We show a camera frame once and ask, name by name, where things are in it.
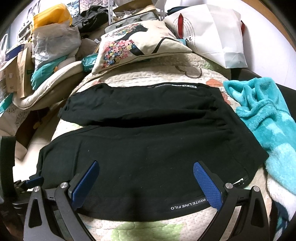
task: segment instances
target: white shopping bag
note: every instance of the white shopping bag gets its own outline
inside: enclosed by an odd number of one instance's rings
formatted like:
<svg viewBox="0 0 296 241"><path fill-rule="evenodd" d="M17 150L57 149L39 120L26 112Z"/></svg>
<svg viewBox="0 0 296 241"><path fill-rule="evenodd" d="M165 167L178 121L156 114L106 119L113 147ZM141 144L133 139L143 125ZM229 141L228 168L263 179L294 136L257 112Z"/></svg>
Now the white shopping bag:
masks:
<svg viewBox="0 0 296 241"><path fill-rule="evenodd" d="M5 64L5 51L7 50L8 34L5 34L0 41L0 69Z"/></svg>
<svg viewBox="0 0 296 241"><path fill-rule="evenodd" d="M176 34L180 14L183 18L183 39L193 52L224 68L247 67L242 43L241 16L238 12L209 4L182 9L164 19L169 29Z"/></svg>

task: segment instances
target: black t-shirt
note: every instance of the black t-shirt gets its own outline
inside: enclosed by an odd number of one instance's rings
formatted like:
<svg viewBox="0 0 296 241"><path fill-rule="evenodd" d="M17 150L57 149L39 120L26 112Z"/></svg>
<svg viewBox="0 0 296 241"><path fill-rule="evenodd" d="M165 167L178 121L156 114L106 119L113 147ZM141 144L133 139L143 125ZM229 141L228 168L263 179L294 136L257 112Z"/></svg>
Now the black t-shirt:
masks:
<svg viewBox="0 0 296 241"><path fill-rule="evenodd" d="M79 210L94 218L156 221L200 211L209 204L195 162L225 183L243 179L243 187L268 157L220 90L203 84L99 84L71 96L59 114L89 126L42 148L34 177L54 188L98 161L100 174Z"/></svg>

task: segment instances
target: yellow container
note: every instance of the yellow container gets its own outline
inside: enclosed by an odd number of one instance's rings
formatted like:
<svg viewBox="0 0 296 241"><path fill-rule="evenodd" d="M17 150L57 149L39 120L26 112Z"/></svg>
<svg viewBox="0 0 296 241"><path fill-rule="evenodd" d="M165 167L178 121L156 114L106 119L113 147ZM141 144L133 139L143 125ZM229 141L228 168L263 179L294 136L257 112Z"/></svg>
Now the yellow container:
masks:
<svg viewBox="0 0 296 241"><path fill-rule="evenodd" d="M57 4L33 17L33 30L41 26L49 25L52 23L63 23L68 20L70 21L71 25L72 17L67 7L64 4Z"/></svg>

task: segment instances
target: paper bag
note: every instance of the paper bag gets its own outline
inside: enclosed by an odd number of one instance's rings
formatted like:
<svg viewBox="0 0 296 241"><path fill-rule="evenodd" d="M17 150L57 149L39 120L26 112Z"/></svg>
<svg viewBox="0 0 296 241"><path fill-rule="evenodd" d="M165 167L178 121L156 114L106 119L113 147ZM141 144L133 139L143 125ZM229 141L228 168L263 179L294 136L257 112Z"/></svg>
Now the paper bag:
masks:
<svg viewBox="0 0 296 241"><path fill-rule="evenodd" d="M18 98L27 97L33 92L31 86L31 76L34 71L32 54L29 48L19 52L17 56L17 96Z"/></svg>
<svg viewBox="0 0 296 241"><path fill-rule="evenodd" d="M17 57L7 61L0 69L0 75L5 74L6 90L8 93L17 91Z"/></svg>
<svg viewBox="0 0 296 241"><path fill-rule="evenodd" d="M193 52L224 68L247 67L241 16L233 9L209 4L196 5L165 17L164 22L175 34L183 30L183 39Z"/></svg>

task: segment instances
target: quilted bedspread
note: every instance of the quilted bedspread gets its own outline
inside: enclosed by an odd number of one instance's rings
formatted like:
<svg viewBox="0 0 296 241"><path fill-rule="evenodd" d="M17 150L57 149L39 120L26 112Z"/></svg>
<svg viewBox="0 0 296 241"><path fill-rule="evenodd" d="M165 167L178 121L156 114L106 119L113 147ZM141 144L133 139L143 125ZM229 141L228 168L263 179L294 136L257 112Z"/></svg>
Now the quilted bedspread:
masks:
<svg viewBox="0 0 296 241"><path fill-rule="evenodd" d="M106 83L112 87L135 85L153 85L163 82L203 83L220 89L224 100L233 110L239 106L227 95L222 82L230 77L230 70L206 60L194 53L176 54L154 58L148 61L127 64L101 74L89 74L73 90L81 92L93 85ZM81 128L74 123L60 120L53 138L66 132ZM266 189L267 174L260 168L247 188L260 187L267 215L271 210L271 198ZM221 240L226 240L239 213L236 207L234 215ZM82 221L96 240L101 241L196 241L206 229L216 213L216 209L207 208L197 213L161 220L156 222L121 222L98 220L80 215Z"/></svg>

